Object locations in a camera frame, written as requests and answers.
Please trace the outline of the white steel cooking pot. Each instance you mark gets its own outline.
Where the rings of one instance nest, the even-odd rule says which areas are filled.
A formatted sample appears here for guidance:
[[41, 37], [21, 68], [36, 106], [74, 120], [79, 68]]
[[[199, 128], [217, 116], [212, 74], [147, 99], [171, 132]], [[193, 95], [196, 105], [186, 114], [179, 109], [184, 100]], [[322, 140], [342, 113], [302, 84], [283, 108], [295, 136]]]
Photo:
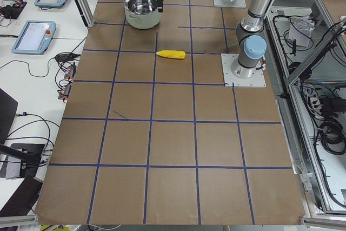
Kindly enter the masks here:
[[156, 0], [125, 0], [124, 11], [126, 21], [137, 29], [151, 29], [161, 21]]

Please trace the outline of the lower blue teach pendant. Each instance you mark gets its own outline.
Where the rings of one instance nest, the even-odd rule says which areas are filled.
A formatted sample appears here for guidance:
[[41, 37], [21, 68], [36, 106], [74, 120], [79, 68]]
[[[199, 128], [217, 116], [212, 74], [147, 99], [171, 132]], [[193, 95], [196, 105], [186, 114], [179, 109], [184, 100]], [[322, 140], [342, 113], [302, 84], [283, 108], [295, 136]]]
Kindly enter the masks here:
[[56, 23], [53, 21], [26, 21], [11, 52], [42, 55], [47, 50], [55, 31]]

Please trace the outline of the yellow corn cob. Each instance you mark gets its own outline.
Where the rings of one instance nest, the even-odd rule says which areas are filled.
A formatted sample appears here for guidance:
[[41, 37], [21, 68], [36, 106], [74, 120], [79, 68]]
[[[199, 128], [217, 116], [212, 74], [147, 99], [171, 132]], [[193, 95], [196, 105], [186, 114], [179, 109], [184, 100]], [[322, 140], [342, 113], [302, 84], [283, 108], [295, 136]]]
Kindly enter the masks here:
[[164, 58], [183, 60], [185, 59], [186, 53], [180, 50], [160, 50], [156, 52], [156, 55]]

